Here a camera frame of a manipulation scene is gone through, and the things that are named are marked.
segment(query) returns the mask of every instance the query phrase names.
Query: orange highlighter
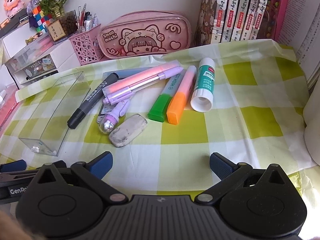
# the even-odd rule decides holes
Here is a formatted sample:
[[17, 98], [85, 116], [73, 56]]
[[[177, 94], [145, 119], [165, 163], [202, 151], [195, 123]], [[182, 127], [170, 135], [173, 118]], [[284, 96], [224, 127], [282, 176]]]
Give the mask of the orange highlighter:
[[193, 89], [197, 68], [189, 66], [186, 71], [177, 93], [172, 98], [168, 109], [167, 117], [170, 124], [178, 124], [187, 104], [191, 90]]

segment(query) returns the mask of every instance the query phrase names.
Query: pink lion toy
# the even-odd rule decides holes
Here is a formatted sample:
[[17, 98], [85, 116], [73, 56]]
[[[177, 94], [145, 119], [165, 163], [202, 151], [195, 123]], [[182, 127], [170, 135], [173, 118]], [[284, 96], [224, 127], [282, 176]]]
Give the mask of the pink lion toy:
[[4, 9], [8, 11], [8, 17], [11, 19], [18, 11], [23, 9], [24, 2], [21, 0], [4, 0]]

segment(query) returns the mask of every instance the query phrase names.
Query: rubik's cube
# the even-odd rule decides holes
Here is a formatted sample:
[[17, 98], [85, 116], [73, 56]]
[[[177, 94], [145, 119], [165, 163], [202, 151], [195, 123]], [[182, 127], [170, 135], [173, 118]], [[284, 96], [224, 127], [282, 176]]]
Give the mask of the rubik's cube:
[[53, 19], [51, 14], [44, 15], [43, 10], [41, 10], [40, 6], [37, 6], [32, 10], [33, 16], [35, 17], [37, 23], [38, 23], [38, 28], [36, 29], [37, 32], [43, 32], [46, 33], [46, 27], [49, 26], [51, 23], [53, 23]]

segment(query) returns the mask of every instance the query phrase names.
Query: purple pen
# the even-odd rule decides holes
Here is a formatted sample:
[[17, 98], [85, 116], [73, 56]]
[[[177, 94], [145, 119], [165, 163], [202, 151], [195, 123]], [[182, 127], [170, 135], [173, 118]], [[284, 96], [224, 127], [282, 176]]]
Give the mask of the purple pen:
[[125, 99], [119, 102], [114, 109], [106, 113], [99, 123], [99, 129], [104, 134], [109, 134], [113, 131], [116, 124], [119, 122], [119, 117], [124, 116], [130, 105], [130, 99]]
[[151, 86], [157, 83], [159, 80], [170, 78], [176, 74], [179, 74], [183, 70], [183, 67], [173, 67], [171, 69], [160, 72], [152, 77], [141, 80], [135, 84], [122, 88], [114, 93], [107, 95], [105, 99], [102, 100], [103, 104], [114, 105], [122, 100], [132, 97], [137, 91]]

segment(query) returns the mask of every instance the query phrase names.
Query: eraser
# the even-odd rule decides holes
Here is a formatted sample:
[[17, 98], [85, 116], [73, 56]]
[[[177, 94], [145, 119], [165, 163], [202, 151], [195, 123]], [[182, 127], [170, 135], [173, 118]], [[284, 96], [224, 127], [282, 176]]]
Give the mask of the eraser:
[[129, 144], [147, 127], [147, 120], [140, 114], [134, 114], [109, 134], [109, 140], [116, 147]]

